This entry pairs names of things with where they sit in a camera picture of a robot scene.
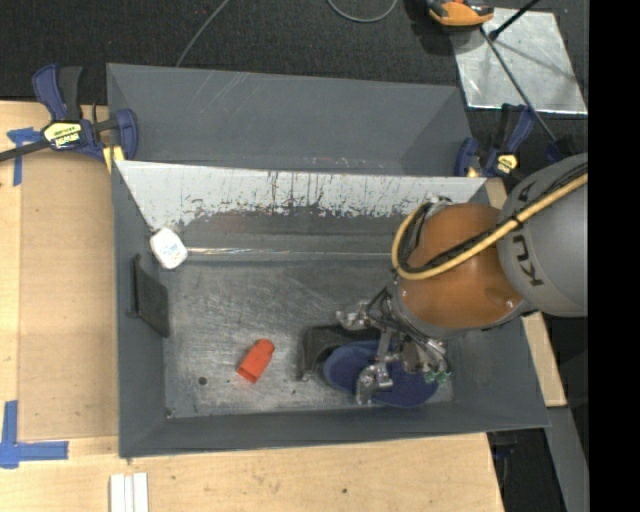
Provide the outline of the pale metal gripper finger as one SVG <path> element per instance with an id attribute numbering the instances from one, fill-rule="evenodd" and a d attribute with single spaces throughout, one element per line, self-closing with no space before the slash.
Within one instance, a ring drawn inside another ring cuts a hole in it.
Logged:
<path id="1" fill-rule="evenodd" d="M 379 392 L 387 392 L 393 387 L 385 363 L 375 363 L 361 370 L 356 380 L 355 397 L 359 405 L 371 403 L 373 396 Z"/>
<path id="2" fill-rule="evenodd" d="M 335 318 L 345 330 L 365 330 L 371 327 L 371 319 L 364 306 L 338 310 Z"/>

